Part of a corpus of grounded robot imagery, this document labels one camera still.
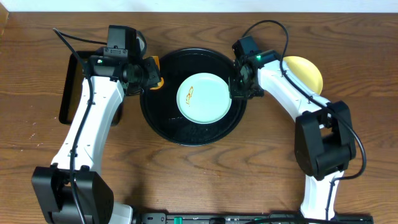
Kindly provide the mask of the light blue plate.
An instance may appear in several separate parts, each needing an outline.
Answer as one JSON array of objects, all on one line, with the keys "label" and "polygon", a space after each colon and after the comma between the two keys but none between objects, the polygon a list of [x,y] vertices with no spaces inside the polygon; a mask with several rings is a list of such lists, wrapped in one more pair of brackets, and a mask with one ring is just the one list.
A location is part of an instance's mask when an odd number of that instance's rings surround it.
[{"label": "light blue plate", "polygon": [[228,84],[211,73],[186,78],[177,90],[176,102],[181,114],[197,124],[219,121],[229,111],[232,99]]}]

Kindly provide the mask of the yellow plate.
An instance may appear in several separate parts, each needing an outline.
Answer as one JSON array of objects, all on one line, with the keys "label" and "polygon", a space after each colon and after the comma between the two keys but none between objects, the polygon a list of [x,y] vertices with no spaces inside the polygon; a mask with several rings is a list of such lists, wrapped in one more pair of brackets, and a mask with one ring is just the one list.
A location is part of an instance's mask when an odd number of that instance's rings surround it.
[{"label": "yellow plate", "polygon": [[288,56],[284,57],[284,62],[309,89],[318,95],[321,94],[323,77],[319,69],[311,61],[299,56]]}]

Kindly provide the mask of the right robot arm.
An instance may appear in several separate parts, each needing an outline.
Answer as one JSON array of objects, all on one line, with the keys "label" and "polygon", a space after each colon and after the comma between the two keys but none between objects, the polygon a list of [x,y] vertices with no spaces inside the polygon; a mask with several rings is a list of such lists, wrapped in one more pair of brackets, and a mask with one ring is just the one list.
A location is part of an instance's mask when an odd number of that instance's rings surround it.
[{"label": "right robot arm", "polygon": [[268,92],[295,123],[294,154],[305,173],[301,214],[334,220],[337,186],[356,157],[348,105],[320,96],[322,76],[305,58],[283,58],[274,50],[234,54],[237,74],[229,80],[231,97],[249,99]]}]

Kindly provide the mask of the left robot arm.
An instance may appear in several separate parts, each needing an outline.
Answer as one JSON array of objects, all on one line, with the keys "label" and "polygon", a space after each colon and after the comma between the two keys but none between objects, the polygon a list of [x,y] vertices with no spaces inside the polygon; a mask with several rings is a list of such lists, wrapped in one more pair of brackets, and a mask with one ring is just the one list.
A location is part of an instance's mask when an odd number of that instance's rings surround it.
[{"label": "left robot arm", "polygon": [[48,167],[36,167],[32,186],[47,223],[131,223],[133,209],[115,202],[101,177],[104,145],[128,88],[157,87],[158,57],[92,55],[70,130]]}]

